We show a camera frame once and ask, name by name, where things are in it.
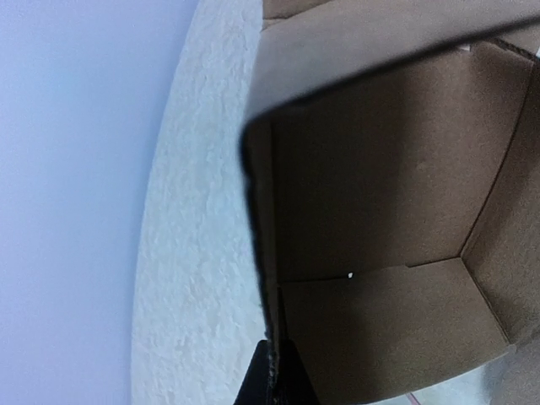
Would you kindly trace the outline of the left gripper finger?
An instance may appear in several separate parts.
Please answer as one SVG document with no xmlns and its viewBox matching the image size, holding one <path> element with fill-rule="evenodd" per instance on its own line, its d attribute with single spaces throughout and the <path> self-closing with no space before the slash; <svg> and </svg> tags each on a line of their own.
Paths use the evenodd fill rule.
<svg viewBox="0 0 540 405">
<path fill-rule="evenodd" d="M 283 340 L 280 348 L 275 365 L 268 341 L 257 344 L 234 405 L 320 404 L 294 342 Z"/>
</svg>

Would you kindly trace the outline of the brown cardboard box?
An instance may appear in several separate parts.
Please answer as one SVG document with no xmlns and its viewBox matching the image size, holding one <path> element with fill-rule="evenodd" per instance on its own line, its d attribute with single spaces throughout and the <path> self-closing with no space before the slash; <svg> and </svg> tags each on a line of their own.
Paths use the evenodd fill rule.
<svg viewBox="0 0 540 405">
<path fill-rule="evenodd" d="M 266 1 L 240 151 L 266 339 L 320 404 L 509 360 L 539 401 L 539 4 Z"/>
</svg>

